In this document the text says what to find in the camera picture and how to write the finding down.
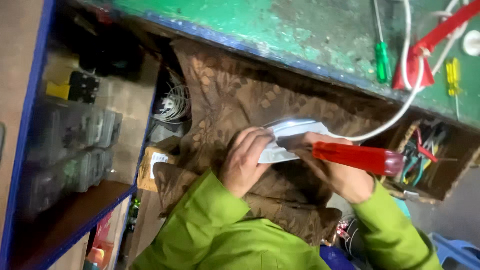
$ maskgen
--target green sleeve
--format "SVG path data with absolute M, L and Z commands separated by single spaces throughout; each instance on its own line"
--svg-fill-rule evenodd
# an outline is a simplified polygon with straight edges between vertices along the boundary
M 428 237 L 413 227 L 380 183 L 367 201 L 352 207 L 375 269 L 442 269 Z
M 194 269 L 207 255 L 217 232 L 250 210 L 208 170 L 183 196 L 153 243 L 133 269 Z

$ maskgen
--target hand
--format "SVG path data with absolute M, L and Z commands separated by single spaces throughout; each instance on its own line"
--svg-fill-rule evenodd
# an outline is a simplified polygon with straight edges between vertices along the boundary
M 312 156 L 312 144 L 318 141 L 344 145 L 353 145 L 352 142 L 313 132 L 280 137 L 278 144 L 282 144 L 282 141 L 283 147 L 304 160 L 318 178 L 326 182 L 335 193 L 349 203 L 364 202 L 372 195 L 375 182 L 365 171 L 327 160 L 318 160 Z
M 275 139 L 273 132 L 261 127 L 242 131 L 220 170 L 219 180 L 235 197 L 241 198 L 258 182 L 271 164 L 258 164 L 265 147 Z

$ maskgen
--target green jacket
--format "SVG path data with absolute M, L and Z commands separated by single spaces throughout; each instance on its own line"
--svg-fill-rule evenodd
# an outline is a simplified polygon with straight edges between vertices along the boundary
M 352 207 L 364 224 L 360 232 L 376 269 L 442 269 L 428 238 L 381 184 L 370 199 Z M 329 269 L 319 246 L 308 245 L 267 219 L 240 221 L 249 210 L 209 170 L 183 196 L 132 268 Z

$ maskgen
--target cardboard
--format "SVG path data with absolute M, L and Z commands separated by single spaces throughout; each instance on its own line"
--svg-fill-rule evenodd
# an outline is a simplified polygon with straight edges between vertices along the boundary
M 138 188 L 158 192 L 152 173 L 153 165 L 157 162 L 175 164 L 176 157 L 171 154 L 171 151 L 178 146 L 179 142 L 180 138 L 172 136 L 145 149 L 142 163 L 140 163 L 140 168 L 138 169 Z

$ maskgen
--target green screwdriver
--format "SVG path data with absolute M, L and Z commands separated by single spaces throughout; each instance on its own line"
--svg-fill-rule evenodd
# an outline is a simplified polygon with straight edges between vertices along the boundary
M 378 13 L 377 0 L 373 0 L 373 3 L 375 5 L 378 33 L 380 36 L 380 43 L 375 46 L 375 57 L 377 58 L 377 80 L 379 83 L 385 84 L 392 79 L 392 70 L 390 69 L 390 62 L 388 61 L 387 44 L 384 42 L 384 36 L 382 34 L 382 25 Z

